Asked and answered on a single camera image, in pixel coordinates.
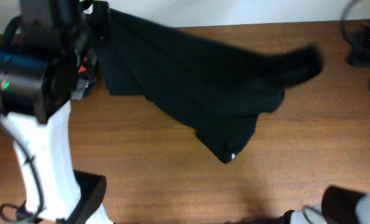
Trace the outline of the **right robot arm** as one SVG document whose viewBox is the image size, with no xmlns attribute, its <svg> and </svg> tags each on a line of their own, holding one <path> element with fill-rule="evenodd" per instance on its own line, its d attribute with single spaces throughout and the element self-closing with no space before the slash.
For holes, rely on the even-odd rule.
<svg viewBox="0 0 370 224">
<path fill-rule="evenodd" d="M 355 56 L 360 56 L 359 63 L 370 57 L 370 27 L 361 33 L 362 41 L 351 40 L 342 27 L 344 39 L 352 46 L 350 64 L 356 61 Z M 299 210 L 289 210 L 281 217 L 282 223 L 308 224 L 308 223 L 370 223 L 370 192 L 362 193 L 344 189 L 337 186 L 328 187 L 321 200 L 315 206 L 304 206 Z"/>
</svg>

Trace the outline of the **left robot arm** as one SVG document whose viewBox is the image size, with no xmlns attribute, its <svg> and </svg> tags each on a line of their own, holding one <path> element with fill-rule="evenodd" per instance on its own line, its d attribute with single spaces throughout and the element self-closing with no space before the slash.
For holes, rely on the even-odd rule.
<svg viewBox="0 0 370 224">
<path fill-rule="evenodd" d="M 6 223 L 110 223 L 107 180 L 75 170 L 71 96 L 94 44 L 108 38 L 105 1 L 21 1 L 0 43 L 0 128 L 12 139 L 26 199 Z"/>
</svg>

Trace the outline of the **black t-shirt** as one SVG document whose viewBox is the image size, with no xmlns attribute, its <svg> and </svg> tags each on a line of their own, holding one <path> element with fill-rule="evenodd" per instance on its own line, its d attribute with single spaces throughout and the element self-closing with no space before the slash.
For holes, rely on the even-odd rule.
<svg viewBox="0 0 370 224">
<path fill-rule="evenodd" d="M 264 55 L 116 10 L 110 18 L 110 40 L 95 49 L 109 93 L 144 96 L 193 128 L 223 163 L 244 149 L 260 114 L 280 107 L 287 88 L 323 70 L 314 46 Z"/>
</svg>

